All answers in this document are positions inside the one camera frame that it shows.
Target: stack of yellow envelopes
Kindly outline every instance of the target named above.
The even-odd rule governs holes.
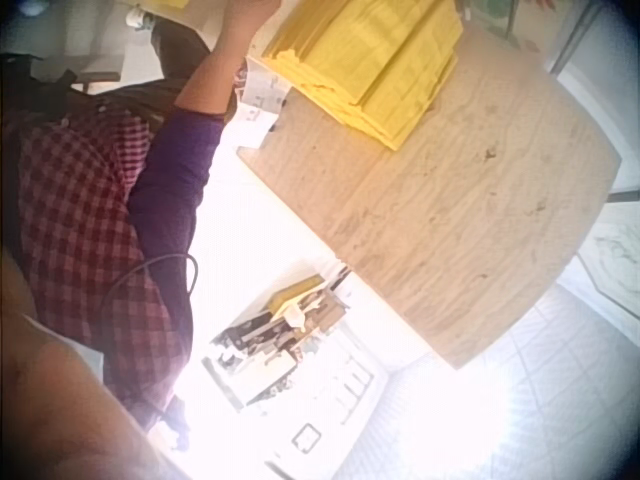
[[[457,57],[453,0],[303,0],[264,55],[338,121],[397,150]]]

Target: wire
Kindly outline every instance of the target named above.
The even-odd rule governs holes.
[[[180,259],[185,259],[185,260],[191,260],[191,263],[193,264],[193,280],[191,281],[191,287],[188,290],[188,295],[191,296],[191,294],[193,293],[193,289],[196,286],[196,282],[198,281],[198,272],[199,272],[199,267],[198,267],[198,261],[192,256],[189,255],[188,253],[167,253],[164,255],[158,255],[157,257],[152,257],[152,258],[148,258],[146,260],[144,260],[143,262],[141,262],[138,265],[135,265],[134,267],[130,268],[129,270],[127,270],[125,273],[123,273],[122,275],[120,275],[109,287],[109,290],[107,290],[107,293],[104,294],[104,296],[102,297],[102,300],[100,302],[100,306],[98,307],[98,320],[100,322],[100,327],[102,329],[102,346],[103,346],[103,354],[107,355],[107,350],[109,350],[109,348],[107,348],[107,328],[106,328],[106,324],[105,324],[105,319],[104,319],[104,310],[106,308],[106,306],[109,304],[109,302],[111,301],[111,299],[113,298],[114,294],[116,293],[116,291],[118,290],[118,288],[120,288],[127,280],[129,280],[133,275],[135,275],[136,273],[138,273],[141,270],[145,270],[148,267],[150,267],[151,265],[155,265],[156,263],[160,263],[163,262],[165,260],[170,260],[172,258],[180,258]],[[112,368],[111,369],[111,373],[112,375],[114,375],[115,377],[118,377],[117,379],[119,380],[119,384],[124,386],[127,390],[129,390],[129,392],[138,397],[139,400],[141,400],[142,402],[146,403],[149,407],[151,407],[152,410],[155,411],[155,413],[157,415],[160,416],[160,418],[162,418],[163,420],[165,420],[167,423],[169,423],[170,425],[179,425],[181,422],[180,421],[176,421],[176,419],[172,418],[170,415],[168,415],[163,409],[159,408],[158,406],[156,406],[153,402],[151,402],[150,400],[148,400],[144,393],[142,393],[142,391],[139,388],[135,388],[132,385],[129,385],[129,382],[125,381],[124,378],[122,378],[122,376],[119,374],[119,372],[117,372],[117,368]]]

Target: table top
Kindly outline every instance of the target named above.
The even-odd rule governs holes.
[[[618,158],[539,64],[468,25],[456,51],[434,108],[398,152],[292,91],[262,149],[240,156],[461,367],[561,273],[606,200]]]

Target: red checkered shirt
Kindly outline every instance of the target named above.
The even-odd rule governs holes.
[[[148,125],[95,103],[61,121],[23,127],[20,142],[23,269],[38,320],[103,352],[105,385],[148,428],[188,361],[184,332],[191,328],[172,322],[146,270],[99,312],[113,282],[145,259],[127,200],[145,167]]]

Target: tiled floor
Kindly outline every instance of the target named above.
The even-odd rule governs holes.
[[[600,479],[639,426],[640,349],[554,286],[461,371],[395,374],[334,480]]]

